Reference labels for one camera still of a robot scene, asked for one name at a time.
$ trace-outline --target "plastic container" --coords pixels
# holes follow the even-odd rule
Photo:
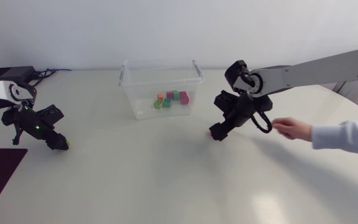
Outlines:
[[[201,69],[192,58],[126,60],[121,68],[119,85],[128,96],[137,119],[191,114],[197,86],[204,81]],[[171,107],[157,109],[157,95],[168,91],[185,91],[188,104],[173,100]]]

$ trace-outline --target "green block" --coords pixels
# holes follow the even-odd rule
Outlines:
[[[164,107],[171,107],[171,99],[166,98],[162,104]]]
[[[155,109],[161,109],[162,108],[162,100],[156,100],[153,105],[154,105]]]
[[[177,90],[173,90],[173,100],[179,100],[179,92]]]

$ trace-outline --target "white tabletop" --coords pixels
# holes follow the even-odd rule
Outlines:
[[[71,142],[50,150],[24,133],[29,151],[0,195],[0,224],[358,223],[358,155],[312,150],[251,121],[222,142],[213,101],[230,90],[223,70],[204,71],[193,114],[136,120],[119,71],[58,72],[43,81],[36,110],[55,104],[56,131]],[[320,86],[270,96],[270,119],[313,124],[358,120],[358,106]],[[1,122],[0,147],[13,126]]]

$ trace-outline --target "colored block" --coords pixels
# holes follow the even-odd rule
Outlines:
[[[180,91],[179,96],[180,97],[187,96],[187,93],[185,91]]]
[[[162,93],[159,93],[159,94],[157,95],[157,99],[163,101],[164,95],[163,95]]]
[[[168,99],[173,99],[173,92],[172,91],[167,92],[167,98]]]
[[[179,100],[179,92],[176,90],[173,90],[173,100]]]
[[[171,99],[166,98],[162,104],[164,107],[171,107]]]
[[[156,100],[153,105],[154,105],[155,109],[161,109],[162,108],[162,100]]]
[[[180,97],[180,103],[186,105],[189,103],[189,97],[188,96],[183,96],[183,97]]]

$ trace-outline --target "purple block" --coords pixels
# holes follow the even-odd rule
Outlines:
[[[173,99],[173,92],[172,91],[167,92],[167,98],[168,99]]]

